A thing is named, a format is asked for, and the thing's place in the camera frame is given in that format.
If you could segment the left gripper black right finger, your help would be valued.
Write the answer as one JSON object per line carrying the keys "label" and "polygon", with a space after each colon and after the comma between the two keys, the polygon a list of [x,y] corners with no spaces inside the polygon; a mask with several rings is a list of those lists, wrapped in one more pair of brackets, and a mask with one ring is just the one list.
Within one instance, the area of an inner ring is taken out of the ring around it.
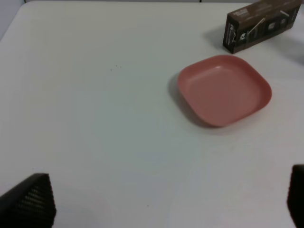
{"label": "left gripper black right finger", "polygon": [[287,206],[296,228],[304,228],[304,165],[292,167]]}

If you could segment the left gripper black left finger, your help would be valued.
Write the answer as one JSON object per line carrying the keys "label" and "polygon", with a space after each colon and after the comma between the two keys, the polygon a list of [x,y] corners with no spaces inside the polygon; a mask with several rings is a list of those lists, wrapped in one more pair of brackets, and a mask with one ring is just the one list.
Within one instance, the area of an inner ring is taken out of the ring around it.
{"label": "left gripper black left finger", "polygon": [[0,197],[2,228],[51,228],[56,213],[47,173],[32,174]]}

